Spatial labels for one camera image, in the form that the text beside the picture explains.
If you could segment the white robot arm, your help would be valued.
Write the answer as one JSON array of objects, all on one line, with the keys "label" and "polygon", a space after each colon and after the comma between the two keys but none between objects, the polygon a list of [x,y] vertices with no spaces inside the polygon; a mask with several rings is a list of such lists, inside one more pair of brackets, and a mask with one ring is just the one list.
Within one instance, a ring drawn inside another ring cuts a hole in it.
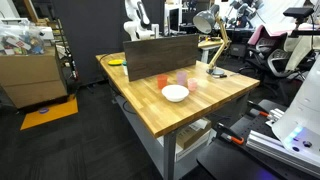
[{"label": "white robot arm", "polygon": [[272,131],[290,153],[320,165],[320,57]]}]

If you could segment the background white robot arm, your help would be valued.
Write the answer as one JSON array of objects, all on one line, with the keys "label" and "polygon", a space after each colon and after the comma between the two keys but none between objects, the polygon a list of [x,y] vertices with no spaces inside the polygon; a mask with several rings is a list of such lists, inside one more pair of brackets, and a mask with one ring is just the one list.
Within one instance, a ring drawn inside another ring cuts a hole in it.
[{"label": "background white robot arm", "polygon": [[132,41],[159,37],[159,25],[150,22],[141,0],[125,0],[125,10],[129,21],[123,24],[123,28]]}]

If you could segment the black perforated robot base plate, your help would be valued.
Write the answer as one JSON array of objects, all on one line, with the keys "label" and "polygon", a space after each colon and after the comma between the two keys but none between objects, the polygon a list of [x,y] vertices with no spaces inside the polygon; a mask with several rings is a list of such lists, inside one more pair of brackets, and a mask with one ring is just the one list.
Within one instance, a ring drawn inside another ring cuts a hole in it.
[{"label": "black perforated robot base plate", "polygon": [[245,138],[243,145],[216,138],[197,155],[197,162],[215,180],[319,180],[300,169],[287,165],[275,158],[246,147],[250,130],[275,138],[264,122],[266,118],[258,115],[253,108],[251,117],[238,120],[231,129]]}]

